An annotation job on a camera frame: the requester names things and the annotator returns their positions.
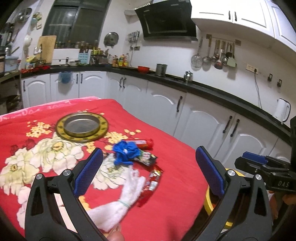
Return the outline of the right hand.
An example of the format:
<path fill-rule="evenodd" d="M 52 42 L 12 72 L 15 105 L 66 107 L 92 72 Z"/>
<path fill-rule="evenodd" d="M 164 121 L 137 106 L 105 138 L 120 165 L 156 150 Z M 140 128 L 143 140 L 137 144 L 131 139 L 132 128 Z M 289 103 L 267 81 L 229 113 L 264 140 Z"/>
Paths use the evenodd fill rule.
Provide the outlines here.
<path fill-rule="evenodd" d="M 269 191 L 269 204 L 273 220 L 278 218 L 278 211 L 280 210 L 280 198 L 286 205 L 295 205 L 295 194 L 282 194 L 281 192 Z"/>

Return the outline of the left hand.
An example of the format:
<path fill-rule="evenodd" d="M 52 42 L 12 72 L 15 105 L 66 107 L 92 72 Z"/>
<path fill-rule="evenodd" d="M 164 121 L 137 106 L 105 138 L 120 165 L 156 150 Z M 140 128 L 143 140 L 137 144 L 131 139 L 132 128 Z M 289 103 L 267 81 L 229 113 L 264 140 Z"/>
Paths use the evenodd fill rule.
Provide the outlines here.
<path fill-rule="evenodd" d="M 125 238 L 121 232 L 121 225 L 118 224 L 112 228 L 112 230 L 108 233 L 105 233 L 104 236 L 109 241 L 125 241 Z"/>

